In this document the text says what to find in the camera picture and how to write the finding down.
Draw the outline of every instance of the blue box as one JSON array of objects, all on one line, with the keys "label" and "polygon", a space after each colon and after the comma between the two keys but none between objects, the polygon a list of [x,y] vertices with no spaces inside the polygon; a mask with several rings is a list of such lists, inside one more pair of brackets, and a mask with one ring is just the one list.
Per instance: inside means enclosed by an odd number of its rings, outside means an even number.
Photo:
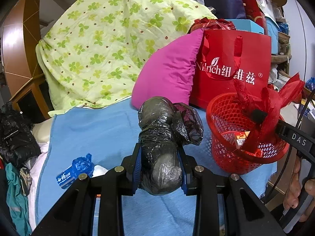
[{"label": "blue box", "polygon": [[264,34],[264,29],[250,19],[226,19],[232,21],[236,30]]},{"label": "blue box", "polygon": [[56,180],[62,189],[67,189],[76,180],[76,175],[73,173],[72,166],[67,168],[56,176]]},{"label": "blue box", "polygon": [[268,35],[271,37],[271,54],[278,54],[279,26],[271,18],[266,16]]}]

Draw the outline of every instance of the toothpaste box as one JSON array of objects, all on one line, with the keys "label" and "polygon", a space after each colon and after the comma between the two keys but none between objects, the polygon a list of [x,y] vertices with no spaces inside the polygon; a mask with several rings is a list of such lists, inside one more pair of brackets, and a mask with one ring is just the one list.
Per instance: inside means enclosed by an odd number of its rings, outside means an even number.
[{"label": "toothpaste box", "polygon": [[56,180],[62,189],[67,189],[70,185],[72,185],[72,183],[76,180],[76,175],[72,170],[72,166],[56,176]]},{"label": "toothpaste box", "polygon": [[233,134],[230,143],[236,145],[237,149],[240,149],[243,143],[245,142],[246,138],[248,137],[250,131],[245,132],[236,132]]}]

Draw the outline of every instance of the wooden shelf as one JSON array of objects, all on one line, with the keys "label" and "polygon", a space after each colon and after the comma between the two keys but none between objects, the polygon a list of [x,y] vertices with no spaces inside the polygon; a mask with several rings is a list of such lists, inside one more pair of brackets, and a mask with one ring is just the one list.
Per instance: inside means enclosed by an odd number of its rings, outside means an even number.
[{"label": "wooden shelf", "polygon": [[290,60],[292,58],[292,55],[271,55],[271,62],[272,63],[282,63]]}]

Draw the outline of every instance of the cable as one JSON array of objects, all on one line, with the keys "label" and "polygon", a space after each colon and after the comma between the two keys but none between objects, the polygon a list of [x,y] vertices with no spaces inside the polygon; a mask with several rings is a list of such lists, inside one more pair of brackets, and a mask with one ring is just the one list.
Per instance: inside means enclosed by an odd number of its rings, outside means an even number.
[{"label": "cable", "polygon": [[307,49],[306,49],[306,35],[305,35],[305,29],[304,29],[304,23],[303,23],[303,18],[300,12],[299,5],[297,4],[297,0],[294,0],[296,2],[297,10],[299,11],[300,18],[301,18],[301,23],[302,23],[302,28],[303,28],[303,34],[304,34],[304,46],[305,46],[305,67],[304,67],[304,80],[305,81],[305,75],[306,75],[306,64],[307,64]]},{"label": "cable", "polygon": [[[301,122],[301,120],[303,118],[304,112],[305,112],[306,108],[308,107],[309,102],[312,100],[314,94],[315,94],[315,89],[311,92],[311,94],[308,96],[308,99],[306,100],[306,103],[305,103],[305,105],[304,105],[304,107],[303,107],[303,109],[302,109],[302,111],[301,111],[301,113],[299,115],[299,118],[298,118],[298,120],[296,122],[296,125],[295,125],[296,128],[299,127],[300,122]],[[292,152],[292,146],[290,146],[290,148],[288,150],[288,155],[287,155],[287,157],[285,159],[283,168],[280,171],[277,180],[275,181],[275,183],[274,183],[273,187],[271,188],[270,192],[266,195],[266,198],[265,198],[265,201],[264,201],[264,205],[266,205],[270,201],[269,198],[270,198],[273,190],[276,188],[277,184],[279,183],[279,181],[281,179],[281,176],[283,175],[283,172],[285,171],[285,168],[287,167],[288,161],[290,159],[291,152]]]}]

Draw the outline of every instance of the green floral quilt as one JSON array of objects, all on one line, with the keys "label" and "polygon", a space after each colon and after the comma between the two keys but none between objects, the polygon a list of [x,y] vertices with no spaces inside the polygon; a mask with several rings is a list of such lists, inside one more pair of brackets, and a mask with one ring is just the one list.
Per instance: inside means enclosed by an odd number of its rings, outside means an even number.
[{"label": "green floral quilt", "polygon": [[193,0],[76,1],[36,47],[56,110],[50,115],[130,96],[150,56],[203,17],[215,18]]}]

